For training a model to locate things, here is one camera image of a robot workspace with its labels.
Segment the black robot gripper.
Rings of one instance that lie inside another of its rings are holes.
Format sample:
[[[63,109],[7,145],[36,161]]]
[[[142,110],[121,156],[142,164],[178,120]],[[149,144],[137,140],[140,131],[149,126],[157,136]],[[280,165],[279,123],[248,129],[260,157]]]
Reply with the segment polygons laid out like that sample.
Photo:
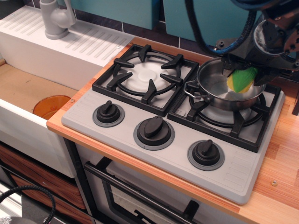
[[[258,69],[254,86],[271,82],[278,76],[299,73],[299,21],[259,20],[245,24],[238,38],[219,39],[222,74],[229,77],[235,70]]]

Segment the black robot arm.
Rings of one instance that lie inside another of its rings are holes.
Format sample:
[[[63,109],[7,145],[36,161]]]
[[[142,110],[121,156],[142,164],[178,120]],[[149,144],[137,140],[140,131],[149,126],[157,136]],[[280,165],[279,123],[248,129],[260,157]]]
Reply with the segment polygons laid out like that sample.
[[[299,73],[299,2],[297,0],[234,0],[238,7],[261,15],[247,39],[222,56],[222,74],[258,69],[257,86],[276,77]]]

